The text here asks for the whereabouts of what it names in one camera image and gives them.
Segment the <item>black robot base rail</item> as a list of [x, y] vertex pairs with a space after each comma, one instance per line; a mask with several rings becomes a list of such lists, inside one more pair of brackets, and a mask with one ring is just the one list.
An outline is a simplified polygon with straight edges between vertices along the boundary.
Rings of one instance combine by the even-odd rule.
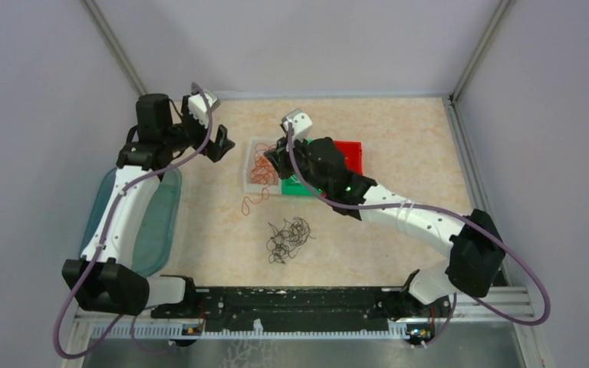
[[184, 301], [153, 309], [156, 319], [192, 318], [207, 332], [384, 332], [407, 318], [447, 317], [449, 299], [421, 304], [400, 287], [199, 287]]

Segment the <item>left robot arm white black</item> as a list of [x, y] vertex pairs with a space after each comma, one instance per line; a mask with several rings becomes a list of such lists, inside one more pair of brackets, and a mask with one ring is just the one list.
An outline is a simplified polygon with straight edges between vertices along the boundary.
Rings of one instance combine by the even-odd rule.
[[168, 304], [181, 317], [197, 312], [199, 296], [183, 276], [147, 277], [132, 270], [133, 250], [143, 217], [173, 160], [193, 148], [218, 162], [234, 142], [219, 126], [212, 137], [210, 119], [219, 98], [208, 90], [183, 97], [179, 123], [166, 94], [146, 94], [136, 102], [137, 124], [116, 161], [115, 180], [105, 211], [77, 260], [67, 260], [62, 276], [85, 311], [137, 316], [147, 307]]

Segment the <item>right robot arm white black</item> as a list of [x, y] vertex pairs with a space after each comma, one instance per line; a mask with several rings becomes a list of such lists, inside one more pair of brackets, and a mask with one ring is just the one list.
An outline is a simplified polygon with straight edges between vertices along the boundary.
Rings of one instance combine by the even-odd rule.
[[469, 215], [459, 215], [397, 195], [350, 170], [329, 137], [309, 143], [295, 140], [292, 151], [282, 137], [264, 157], [280, 179], [297, 176], [336, 213], [390, 226], [444, 256], [443, 261], [414, 271], [406, 280], [401, 305], [409, 315], [420, 316], [432, 302], [456, 292], [478, 298], [489, 293], [505, 251], [498, 245], [500, 235], [487, 212], [474, 209]]

